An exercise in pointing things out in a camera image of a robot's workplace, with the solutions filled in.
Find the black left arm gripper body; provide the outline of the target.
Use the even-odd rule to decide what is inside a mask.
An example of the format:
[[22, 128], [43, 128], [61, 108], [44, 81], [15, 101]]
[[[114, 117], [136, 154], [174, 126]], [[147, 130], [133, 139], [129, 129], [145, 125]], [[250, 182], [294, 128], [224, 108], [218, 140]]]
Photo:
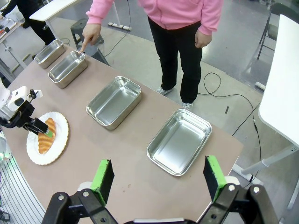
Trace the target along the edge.
[[33, 128], [35, 120], [31, 118], [31, 115], [34, 109], [35, 108], [33, 107], [33, 105], [29, 101], [25, 100], [12, 118], [12, 127]]

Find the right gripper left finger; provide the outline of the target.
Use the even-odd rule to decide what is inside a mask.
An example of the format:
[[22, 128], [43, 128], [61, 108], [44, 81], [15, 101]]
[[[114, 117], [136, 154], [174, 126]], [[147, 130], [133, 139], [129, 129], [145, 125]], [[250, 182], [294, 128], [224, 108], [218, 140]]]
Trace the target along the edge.
[[102, 160], [90, 187], [72, 196], [65, 192], [52, 195], [42, 223], [77, 224], [82, 218], [89, 218], [94, 224], [117, 223], [106, 208], [113, 179], [111, 160]]

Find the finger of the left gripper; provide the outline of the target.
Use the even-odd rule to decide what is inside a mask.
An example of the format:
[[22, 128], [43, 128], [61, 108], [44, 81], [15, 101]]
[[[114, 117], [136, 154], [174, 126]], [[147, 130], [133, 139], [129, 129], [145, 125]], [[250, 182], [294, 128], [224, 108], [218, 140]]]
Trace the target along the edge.
[[38, 135], [38, 130], [34, 126], [23, 126], [23, 128], [29, 132], [34, 133], [35, 135]]
[[31, 119], [31, 121], [28, 122], [28, 126], [34, 126], [39, 133], [44, 134], [48, 138], [53, 138], [54, 136], [54, 133], [50, 130], [49, 126], [38, 118]]

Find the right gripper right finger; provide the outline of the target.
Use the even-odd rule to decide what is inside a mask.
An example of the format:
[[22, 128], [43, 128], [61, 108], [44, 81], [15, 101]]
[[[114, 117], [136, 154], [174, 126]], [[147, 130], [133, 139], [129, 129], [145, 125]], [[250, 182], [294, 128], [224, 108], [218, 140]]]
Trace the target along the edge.
[[277, 224], [279, 220], [263, 185], [248, 189], [228, 181], [215, 156], [205, 157], [203, 169], [211, 204], [198, 220], [199, 224], [221, 224], [229, 213], [238, 213], [245, 224]]

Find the person's right hand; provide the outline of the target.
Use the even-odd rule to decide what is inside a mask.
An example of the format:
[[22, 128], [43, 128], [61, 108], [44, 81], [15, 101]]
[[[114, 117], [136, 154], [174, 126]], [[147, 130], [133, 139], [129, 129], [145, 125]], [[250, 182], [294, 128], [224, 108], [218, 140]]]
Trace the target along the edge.
[[83, 30], [84, 41], [80, 49], [80, 53], [83, 53], [88, 44], [94, 45], [100, 36], [101, 24], [86, 24]]

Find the person's left hand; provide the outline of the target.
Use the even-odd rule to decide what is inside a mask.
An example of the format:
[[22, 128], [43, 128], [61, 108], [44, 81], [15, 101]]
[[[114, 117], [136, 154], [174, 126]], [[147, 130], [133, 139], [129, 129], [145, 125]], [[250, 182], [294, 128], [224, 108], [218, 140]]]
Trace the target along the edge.
[[212, 41], [211, 35], [206, 35], [201, 33], [199, 30], [197, 30], [195, 34], [195, 47], [196, 48], [203, 48], [207, 46]]

